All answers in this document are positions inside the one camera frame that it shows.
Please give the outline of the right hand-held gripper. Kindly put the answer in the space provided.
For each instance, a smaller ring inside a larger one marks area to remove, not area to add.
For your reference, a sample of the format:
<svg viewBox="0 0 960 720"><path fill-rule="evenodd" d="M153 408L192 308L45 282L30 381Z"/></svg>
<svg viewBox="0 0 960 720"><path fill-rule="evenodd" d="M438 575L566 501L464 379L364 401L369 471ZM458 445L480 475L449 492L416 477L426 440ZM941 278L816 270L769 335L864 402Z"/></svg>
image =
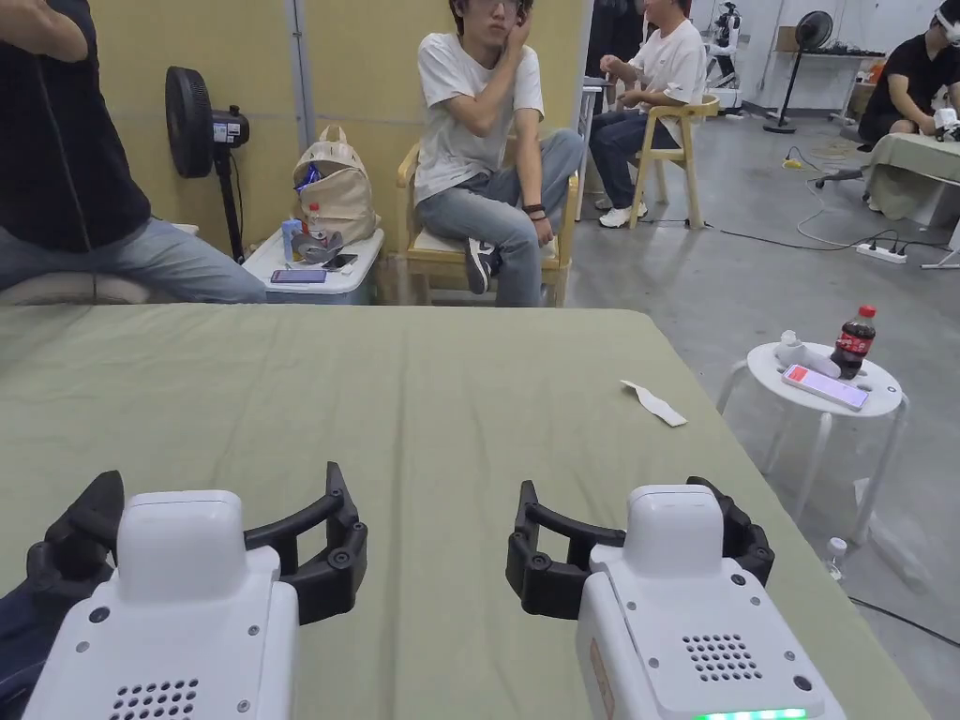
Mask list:
<svg viewBox="0 0 960 720"><path fill-rule="evenodd" d="M686 484L636 488L626 531L566 517L520 485L505 576L526 613L577 617L592 716L844 718L764 588L765 531L705 478ZM538 549L543 529L567 539L563 562Z"/></svg>

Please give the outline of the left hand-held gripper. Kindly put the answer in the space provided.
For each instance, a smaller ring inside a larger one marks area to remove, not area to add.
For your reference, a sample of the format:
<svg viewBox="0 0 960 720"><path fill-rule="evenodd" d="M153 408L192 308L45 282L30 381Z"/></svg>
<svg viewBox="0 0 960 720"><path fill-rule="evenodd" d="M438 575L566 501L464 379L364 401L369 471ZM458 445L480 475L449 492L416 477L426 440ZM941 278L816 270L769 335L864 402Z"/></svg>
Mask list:
<svg viewBox="0 0 960 720"><path fill-rule="evenodd" d="M298 538L319 525L326 547L300 563ZM230 491L138 494L124 509L120 472L99 474L27 552L34 595L89 598L24 717L292 718L298 627L353 609L367 540L333 461L318 501L245 532Z"/></svg>

